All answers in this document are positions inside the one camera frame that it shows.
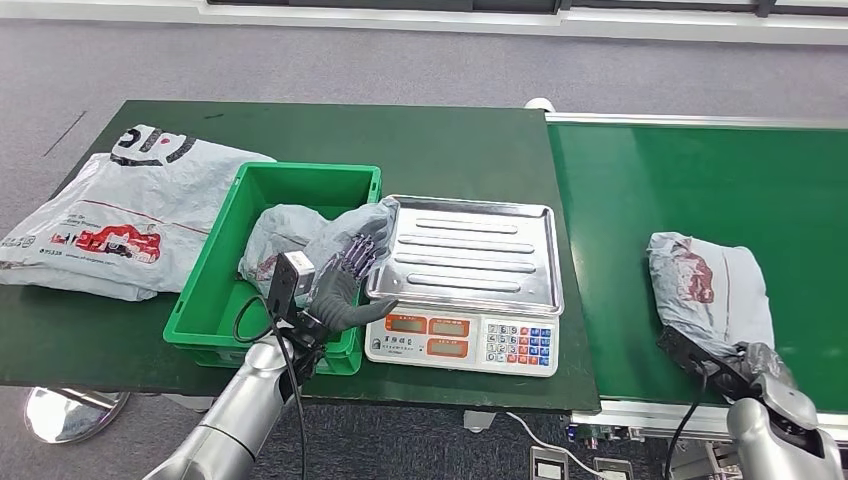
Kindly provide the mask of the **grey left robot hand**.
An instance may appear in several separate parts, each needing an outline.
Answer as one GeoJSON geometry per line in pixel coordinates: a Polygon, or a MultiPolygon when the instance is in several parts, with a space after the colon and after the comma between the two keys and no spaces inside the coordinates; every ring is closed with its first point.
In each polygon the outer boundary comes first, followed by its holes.
{"type": "Polygon", "coordinates": [[[306,247],[317,280],[307,313],[332,332],[364,326],[386,317],[398,304],[394,297],[365,305],[354,300],[365,278],[388,254],[389,219],[385,216],[343,220],[323,227],[306,247]]]}

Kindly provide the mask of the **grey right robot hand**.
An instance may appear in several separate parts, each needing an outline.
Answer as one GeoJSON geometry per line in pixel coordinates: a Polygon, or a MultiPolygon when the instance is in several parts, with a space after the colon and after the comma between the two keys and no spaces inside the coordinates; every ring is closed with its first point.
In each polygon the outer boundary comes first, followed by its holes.
{"type": "Polygon", "coordinates": [[[768,374],[787,387],[798,388],[789,367],[768,344],[739,342],[736,347],[740,355],[739,372],[749,382],[753,382],[762,374],[768,374]]]}

